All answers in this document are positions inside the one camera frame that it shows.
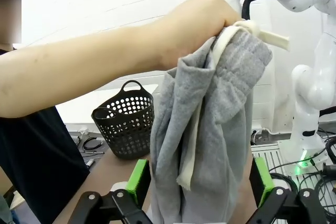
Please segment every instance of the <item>laundry basket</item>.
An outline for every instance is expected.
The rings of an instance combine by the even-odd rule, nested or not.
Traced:
[[[140,90],[125,91],[135,82]],[[154,120],[153,97],[140,83],[126,82],[120,92],[96,108],[91,115],[113,153],[122,159],[136,159],[149,153]]]

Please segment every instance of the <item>screw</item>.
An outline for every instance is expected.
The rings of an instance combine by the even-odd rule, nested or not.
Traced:
[[[309,195],[310,195],[310,193],[309,193],[308,191],[304,191],[304,193],[303,193],[303,196],[304,196],[304,197],[308,198]]]
[[[281,195],[281,194],[283,194],[284,193],[284,191],[282,190],[282,189],[278,189],[277,190],[277,195]]]

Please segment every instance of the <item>metal platform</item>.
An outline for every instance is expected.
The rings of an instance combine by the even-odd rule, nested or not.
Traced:
[[[283,164],[283,161],[280,155],[279,146],[277,143],[276,144],[254,145],[252,146],[252,153],[254,157],[263,157],[266,161],[268,169],[271,169],[275,166]],[[284,167],[277,168],[273,170],[272,172],[288,175]],[[299,186],[301,181],[305,177],[308,177],[308,175],[298,175],[298,176],[290,176],[290,177]],[[321,178],[320,175],[314,175],[306,179],[302,183],[301,188],[315,188],[315,185],[320,180],[320,178]],[[289,188],[287,183],[285,183],[282,180],[275,179],[274,183],[276,186],[282,186],[283,188]],[[323,197],[323,199],[321,200],[321,204],[323,206],[330,206],[325,209],[331,213],[336,214],[336,195],[332,192],[333,183],[335,184],[336,181],[327,183],[327,189],[325,191],[324,197],[323,197],[324,188],[321,189],[319,197],[320,198]],[[286,224],[287,222],[284,220],[276,220],[274,223]]]

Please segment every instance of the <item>white wall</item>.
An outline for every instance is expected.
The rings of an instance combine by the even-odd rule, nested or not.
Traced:
[[[165,15],[184,0],[23,0],[22,44],[45,44],[61,39],[98,33],[127,25],[141,25]],[[263,29],[291,37],[292,51],[273,48],[274,60],[255,88],[254,126],[272,131],[290,131],[293,111],[290,73],[299,63],[312,65],[313,49],[322,31],[321,15],[314,9],[290,13],[275,0],[261,0],[251,6],[251,17]],[[301,28],[311,31],[303,34]],[[120,87],[126,79],[137,78],[143,84],[158,83],[162,72],[128,76],[102,89]]]

